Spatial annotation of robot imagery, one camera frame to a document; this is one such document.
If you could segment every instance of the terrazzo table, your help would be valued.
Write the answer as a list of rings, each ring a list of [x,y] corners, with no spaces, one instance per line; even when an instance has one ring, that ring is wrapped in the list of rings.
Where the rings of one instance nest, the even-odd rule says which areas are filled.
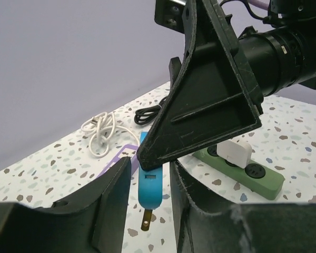
[[[139,136],[148,127],[133,123],[134,111],[158,103],[169,87],[164,84],[120,107],[115,111],[117,120]],[[256,162],[284,175],[283,189],[273,202],[316,202],[316,106],[271,96],[265,98],[263,109],[263,127],[241,138],[252,145]],[[118,133],[109,154],[96,159],[88,152],[88,139],[80,130],[73,132],[0,171],[0,201],[49,207],[94,180],[125,144],[135,141],[128,133]],[[180,161],[192,176],[231,201],[270,202],[190,155]],[[138,171],[132,178],[123,252],[176,252],[168,166],[164,166],[164,200],[153,212],[149,232],[140,230],[143,209],[137,201],[137,179]]]

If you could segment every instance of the table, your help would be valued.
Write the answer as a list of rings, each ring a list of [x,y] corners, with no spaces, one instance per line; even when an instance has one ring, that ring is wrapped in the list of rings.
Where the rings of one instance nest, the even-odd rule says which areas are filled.
[[[133,123],[134,111],[158,103],[169,87],[169,83],[163,84],[115,110],[117,120],[138,135],[147,131],[149,126],[142,128]],[[240,138],[253,147],[252,159],[284,175],[283,189],[274,201],[262,198],[191,155],[180,161],[192,176],[236,203],[316,202],[316,106],[270,96],[265,98],[263,109],[263,127]],[[123,145],[135,141],[128,133],[118,133],[112,139],[111,151],[102,159],[93,158],[87,144],[88,139],[78,130],[3,169],[0,201],[49,207],[94,180]],[[131,181],[123,252],[176,252],[168,166],[164,165],[163,203],[153,212],[149,232],[140,230],[143,208],[137,201],[137,178],[138,171]]]

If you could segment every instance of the blue object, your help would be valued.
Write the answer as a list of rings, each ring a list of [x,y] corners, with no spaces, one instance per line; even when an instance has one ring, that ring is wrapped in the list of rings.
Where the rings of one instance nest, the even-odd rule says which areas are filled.
[[[142,143],[147,132],[142,132],[140,142]],[[163,201],[163,166],[151,171],[144,171],[139,165],[138,180],[139,204],[148,210],[158,208]]]

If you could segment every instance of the white power adapter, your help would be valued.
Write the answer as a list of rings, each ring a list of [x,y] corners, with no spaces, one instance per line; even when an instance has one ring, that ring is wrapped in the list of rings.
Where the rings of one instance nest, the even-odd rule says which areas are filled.
[[[244,169],[252,157],[252,146],[242,140],[226,140],[217,145],[218,156]]]

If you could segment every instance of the white cable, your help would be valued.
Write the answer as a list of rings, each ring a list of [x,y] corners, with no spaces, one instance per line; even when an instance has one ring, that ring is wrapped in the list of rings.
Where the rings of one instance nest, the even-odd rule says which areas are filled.
[[[134,132],[121,124],[117,124],[113,112],[102,112],[82,124],[81,131],[84,132],[85,136],[90,137],[89,151],[93,156],[102,158],[108,154],[110,149],[109,140],[115,134],[117,128],[129,132],[136,140],[137,145],[140,145],[139,139]],[[92,143],[94,141],[96,141],[101,148],[105,146],[105,151],[103,153],[98,154],[93,151]]]

